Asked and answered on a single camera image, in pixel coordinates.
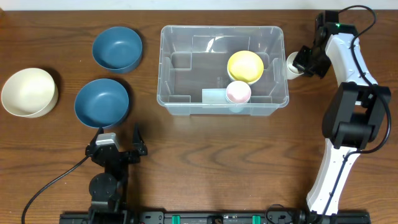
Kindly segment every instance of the storage box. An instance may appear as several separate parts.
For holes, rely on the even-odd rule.
[[[260,56],[264,73],[246,104],[228,103],[228,59],[240,50]],[[165,26],[160,41],[157,101],[172,115],[268,116],[287,105],[284,36],[279,27]]]

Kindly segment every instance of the white wall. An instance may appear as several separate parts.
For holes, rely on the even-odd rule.
[[[398,9],[398,0],[0,0],[3,10]]]

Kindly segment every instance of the wooden table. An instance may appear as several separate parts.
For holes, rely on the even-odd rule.
[[[124,79],[134,92],[128,119],[110,131],[117,133],[123,148],[130,147],[133,124],[138,121],[149,149],[149,155],[130,170],[133,208],[264,211],[272,203],[305,208],[324,151],[322,117],[337,89],[333,70],[322,80],[289,81],[289,104],[270,117],[171,116],[156,102],[159,45],[160,30],[168,24],[279,26],[289,55],[303,44],[312,44],[318,13],[5,12],[0,17],[0,84],[23,68],[44,68],[56,80],[60,98],[53,111],[41,118],[18,118],[0,109],[0,223],[19,223],[31,196],[84,157],[96,130],[77,120],[73,102],[84,84],[106,77]],[[374,223],[396,223],[398,11],[377,13],[378,23],[361,37],[361,51],[373,77],[391,89],[392,135],[380,152],[357,160],[340,209],[367,209]],[[371,15],[350,11],[341,21],[355,23],[361,30],[371,22]],[[127,75],[107,72],[91,56],[94,38],[112,26],[138,30],[144,41],[141,64]],[[87,211],[88,184],[102,171],[85,162],[36,199],[27,223],[58,223],[62,212]]]

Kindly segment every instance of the plastic container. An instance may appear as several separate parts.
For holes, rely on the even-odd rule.
[[[251,98],[245,104],[225,99],[231,83],[226,66],[232,54],[241,50],[255,52],[264,64],[262,77],[251,85]],[[157,101],[172,115],[268,116],[289,102],[285,64],[279,27],[165,26]]]

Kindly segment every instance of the blue bowl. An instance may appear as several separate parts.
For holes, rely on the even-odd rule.
[[[141,38],[127,27],[109,28],[95,39],[93,57],[98,65],[111,72],[131,72],[141,61]]]
[[[85,85],[77,94],[77,118],[91,128],[112,128],[129,111],[129,95],[122,84],[102,78]]]

